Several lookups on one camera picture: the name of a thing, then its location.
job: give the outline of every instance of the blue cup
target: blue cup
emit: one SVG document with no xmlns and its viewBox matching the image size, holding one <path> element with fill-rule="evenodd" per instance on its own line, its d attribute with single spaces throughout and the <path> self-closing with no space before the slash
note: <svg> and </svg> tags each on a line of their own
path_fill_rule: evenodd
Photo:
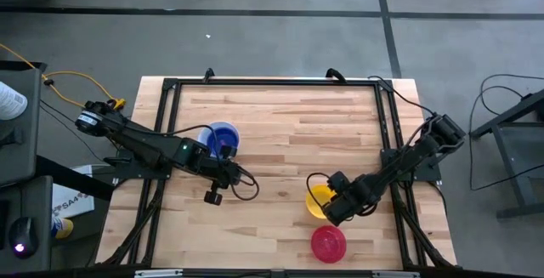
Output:
<svg viewBox="0 0 544 278">
<path fill-rule="evenodd" d="M 213 128 L 218 142 L 215 142 L 212 131 L 208 128 L 204 128 L 198 134 L 198 142 L 206 145 L 212 151 L 212 156 L 217 156 L 217 152 L 221 151 L 221 146 L 232 146 L 236 149 L 240 148 L 240 135 L 238 130 L 229 122 L 213 122 L 210 124 Z"/>
</svg>

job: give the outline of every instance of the computer mouse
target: computer mouse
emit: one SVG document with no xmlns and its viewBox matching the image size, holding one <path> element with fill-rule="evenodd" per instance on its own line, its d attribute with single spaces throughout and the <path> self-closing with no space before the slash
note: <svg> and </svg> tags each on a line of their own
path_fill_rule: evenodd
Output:
<svg viewBox="0 0 544 278">
<path fill-rule="evenodd" d="M 17 218 L 9 227 L 8 240 L 17 258 L 29 258 L 38 248 L 36 228 L 32 218 Z"/>
</svg>

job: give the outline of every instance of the purple light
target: purple light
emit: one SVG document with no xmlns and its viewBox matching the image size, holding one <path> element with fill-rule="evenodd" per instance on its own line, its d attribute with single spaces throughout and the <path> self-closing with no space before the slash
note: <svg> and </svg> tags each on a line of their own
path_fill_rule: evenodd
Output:
<svg viewBox="0 0 544 278">
<path fill-rule="evenodd" d="M 25 246 L 24 246 L 23 244 L 17 244 L 17 245 L 15 246 L 15 250 L 16 250 L 17 252 L 23 252 L 23 251 L 25 250 Z"/>
</svg>

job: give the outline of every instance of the black floor stripe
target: black floor stripe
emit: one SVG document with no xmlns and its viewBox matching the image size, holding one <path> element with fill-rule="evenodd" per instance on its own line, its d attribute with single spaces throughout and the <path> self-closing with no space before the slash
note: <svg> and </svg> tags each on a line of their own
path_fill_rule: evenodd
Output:
<svg viewBox="0 0 544 278">
<path fill-rule="evenodd" d="M 250 9 L 139 9 L 94 7 L 38 7 L 0 5 L 1 13 L 24 14 L 108 14 L 108 15 L 194 15 L 194 16 L 278 16 L 382 18 L 422 20 L 544 20 L 544 14 L 422 13 L 336 10 L 250 10 Z"/>
<path fill-rule="evenodd" d="M 401 78 L 399 56 L 397 48 L 394 45 L 393 27 L 389 18 L 388 0 L 378 0 L 382 14 L 383 32 L 385 33 L 385 44 L 388 49 L 389 64 L 391 65 L 391 73 L 393 78 Z"/>
<path fill-rule="evenodd" d="M 33 7 L 0 5 L 3 13 L 26 14 L 116 14 L 116 15 L 210 15 L 210 16 L 272 16 L 272 17 L 330 17 L 380 18 L 379 11 L 334 10 L 236 10 L 236 9 L 127 9 L 86 7 Z"/>
<path fill-rule="evenodd" d="M 424 20 L 544 20 L 544 14 L 471 14 L 391 12 L 392 19 Z"/>
</svg>

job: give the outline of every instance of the yellow cable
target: yellow cable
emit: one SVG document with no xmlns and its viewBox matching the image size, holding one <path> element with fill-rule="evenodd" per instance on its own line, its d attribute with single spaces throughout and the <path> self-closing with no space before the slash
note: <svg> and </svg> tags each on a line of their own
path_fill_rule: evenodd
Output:
<svg viewBox="0 0 544 278">
<path fill-rule="evenodd" d="M 115 99 L 113 96 L 111 96 L 111 94 L 99 83 L 97 82 L 94 78 L 92 78 L 90 75 L 88 74 L 85 74 L 85 73 L 80 73 L 80 72 L 77 72 L 77 71 L 55 71 L 55 72 L 51 72 L 51 73 L 48 73 L 46 75 L 44 75 L 45 77 L 51 77 L 53 75 L 78 75 L 80 77 L 85 77 L 87 78 L 88 80 L 90 80 L 91 82 L 94 82 L 94 84 L 96 84 L 97 86 L 99 86 L 99 88 L 102 89 L 102 91 L 104 91 L 104 93 L 110 98 L 110 99 Z"/>
<path fill-rule="evenodd" d="M 7 50 L 8 52 L 10 52 L 11 54 L 15 55 L 17 58 L 19 58 L 20 60 L 23 60 L 28 66 L 30 66 L 32 69 L 36 69 L 36 67 L 30 63 L 28 60 L 26 60 L 23 56 L 17 54 L 14 50 L 12 50 L 11 48 L 8 48 L 7 46 L 3 45 L 0 43 L 0 47 L 4 48 L 5 50 Z M 43 75 L 42 74 L 42 79 L 44 81 L 46 81 L 48 79 L 48 77 L 51 77 L 51 76 L 54 76 L 54 75 L 77 75 L 77 76 L 80 76 L 80 77 L 85 77 L 87 78 L 88 80 L 90 80 L 91 82 L 94 82 L 94 84 L 96 84 L 100 89 L 102 89 L 102 91 L 104 91 L 104 93 L 110 98 L 110 99 L 113 99 L 116 104 L 115 104 L 115 107 L 114 109 L 118 109 L 118 108 L 122 108 L 125 103 L 126 103 L 126 100 L 125 99 L 116 99 L 114 98 L 113 96 L 111 96 L 111 94 L 99 83 L 97 82 L 94 78 L 92 78 L 90 75 L 88 74 L 84 74 L 84 73 L 80 73 L 80 72 L 77 72 L 77 71 L 55 71 L 55 72 L 51 72 L 51 73 L 48 73 L 46 75 Z M 79 107 L 82 107 L 84 108 L 85 106 L 83 104 L 80 104 L 78 102 L 76 102 L 75 100 L 72 100 L 72 99 L 68 99 L 67 97 L 65 97 L 64 95 L 62 95 L 59 90 L 57 90 L 57 88 L 54 86 L 54 85 L 49 85 L 49 87 L 51 89 L 53 89 L 53 91 L 59 95 L 59 97 L 65 101 L 67 101 L 68 103 L 71 103 L 73 105 L 76 105 L 76 106 L 79 106 Z"/>
</svg>

